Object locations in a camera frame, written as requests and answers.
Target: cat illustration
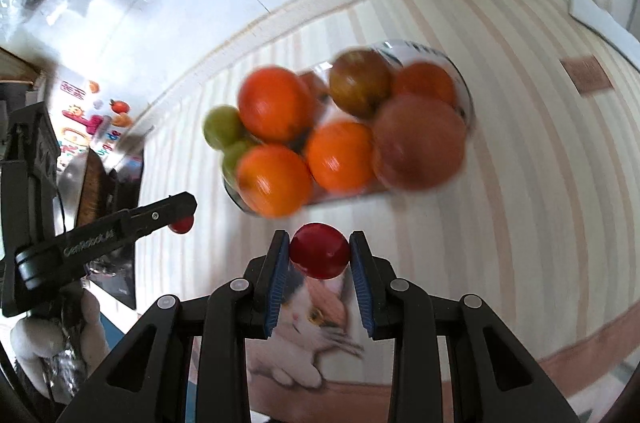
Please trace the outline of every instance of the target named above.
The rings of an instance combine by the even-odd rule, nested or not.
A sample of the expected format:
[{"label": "cat illustration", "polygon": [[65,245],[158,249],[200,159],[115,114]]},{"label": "cat illustration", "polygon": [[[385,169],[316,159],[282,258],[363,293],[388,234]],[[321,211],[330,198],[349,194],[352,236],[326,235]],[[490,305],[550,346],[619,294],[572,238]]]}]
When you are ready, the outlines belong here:
[{"label": "cat illustration", "polygon": [[249,381],[252,374],[263,374],[281,385],[316,389],[322,384],[314,363],[318,353],[341,349],[362,357],[362,346],[346,333],[347,309],[342,301],[345,274],[317,280],[290,266],[273,334],[268,340],[246,341]]}]

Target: apple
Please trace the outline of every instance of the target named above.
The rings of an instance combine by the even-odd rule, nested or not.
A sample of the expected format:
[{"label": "apple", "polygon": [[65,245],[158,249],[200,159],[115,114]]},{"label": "apple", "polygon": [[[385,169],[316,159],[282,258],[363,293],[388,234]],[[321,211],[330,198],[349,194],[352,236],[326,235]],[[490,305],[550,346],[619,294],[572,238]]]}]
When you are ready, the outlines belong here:
[{"label": "apple", "polygon": [[304,275],[317,279],[337,277],[347,267],[351,249],[333,226],[309,223],[289,243],[289,259]]},{"label": "apple", "polygon": [[171,223],[169,225],[169,229],[173,233],[187,233],[191,227],[193,226],[193,215],[189,217],[185,217],[184,219],[180,219],[180,221],[176,221],[175,223]]}]

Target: screw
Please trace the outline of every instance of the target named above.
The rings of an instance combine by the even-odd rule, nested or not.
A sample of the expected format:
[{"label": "screw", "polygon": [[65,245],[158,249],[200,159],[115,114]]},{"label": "screw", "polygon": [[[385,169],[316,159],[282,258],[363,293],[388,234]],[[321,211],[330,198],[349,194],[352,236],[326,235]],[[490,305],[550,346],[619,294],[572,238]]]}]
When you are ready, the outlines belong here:
[{"label": "screw", "polygon": [[407,291],[409,289],[409,283],[403,278],[395,278],[391,281],[391,289],[394,291]]},{"label": "screw", "polygon": [[249,287],[249,281],[245,278],[237,278],[231,281],[230,286],[233,291],[244,291]]},{"label": "screw", "polygon": [[164,295],[158,299],[158,307],[160,309],[169,309],[175,306],[175,298],[171,295]]},{"label": "screw", "polygon": [[465,306],[471,309],[478,309],[482,305],[482,299],[478,295],[466,295],[463,302]]}]

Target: tray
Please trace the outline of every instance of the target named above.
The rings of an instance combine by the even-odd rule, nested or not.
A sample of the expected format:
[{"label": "tray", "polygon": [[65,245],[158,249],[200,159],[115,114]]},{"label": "tray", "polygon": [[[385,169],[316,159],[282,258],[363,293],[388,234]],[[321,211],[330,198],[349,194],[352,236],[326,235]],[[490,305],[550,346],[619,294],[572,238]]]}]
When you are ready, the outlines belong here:
[{"label": "tray", "polygon": [[[456,108],[456,112],[462,117],[463,121],[465,122],[467,132],[473,129],[476,115],[474,113],[474,103],[473,99],[471,98],[471,93],[469,93],[469,88],[466,85],[465,79],[463,79],[462,75],[460,74],[460,71],[458,71],[458,68],[443,52],[424,46],[422,44],[418,44],[417,42],[406,40],[385,40],[384,42],[370,45],[369,48],[379,52],[395,68],[400,68],[402,66],[420,61],[431,62],[442,67],[449,74],[456,87],[456,94],[458,95],[458,106]],[[324,81],[324,83],[328,85],[329,69],[331,69],[331,67],[331,63],[326,61],[316,64],[315,66],[311,67],[310,70],[318,75],[322,79],[322,81]],[[327,98],[326,111],[319,124],[333,121],[334,119],[339,117],[353,118],[354,121],[358,121],[353,116],[350,116],[344,111],[338,109],[331,98]],[[307,136],[308,133],[302,139],[296,140],[294,143],[292,143],[292,148],[294,150],[302,149]],[[240,194],[229,186],[225,178],[221,176],[221,179],[226,193],[236,204],[236,206],[238,206],[238,208],[242,210],[242,212],[250,213],[252,215],[258,215],[246,205],[246,203],[242,200],[242,197],[240,197]],[[314,186],[314,193],[311,200],[308,202],[308,204],[306,204],[307,207],[325,204],[328,202],[360,198],[363,196],[369,196],[371,194],[382,194],[390,192],[389,189],[387,189],[377,181],[373,182],[366,190],[355,195],[332,194],[320,188],[317,184],[314,184]]]}]

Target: red apple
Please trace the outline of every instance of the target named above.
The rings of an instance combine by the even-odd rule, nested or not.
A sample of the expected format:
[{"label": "red apple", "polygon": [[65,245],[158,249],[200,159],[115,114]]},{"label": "red apple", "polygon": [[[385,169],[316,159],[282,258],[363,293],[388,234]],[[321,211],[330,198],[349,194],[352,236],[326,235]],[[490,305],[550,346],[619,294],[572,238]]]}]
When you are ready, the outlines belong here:
[{"label": "red apple", "polygon": [[322,223],[302,226],[289,244],[289,259],[306,276],[337,277],[347,267],[351,249],[344,236]]},{"label": "red apple", "polygon": [[171,223],[169,225],[169,229],[173,233],[187,233],[191,227],[193,226],[193,215],[189,217],[185,217],[184,219],[180,219],[180,221],[176,221],[175,223]]}]

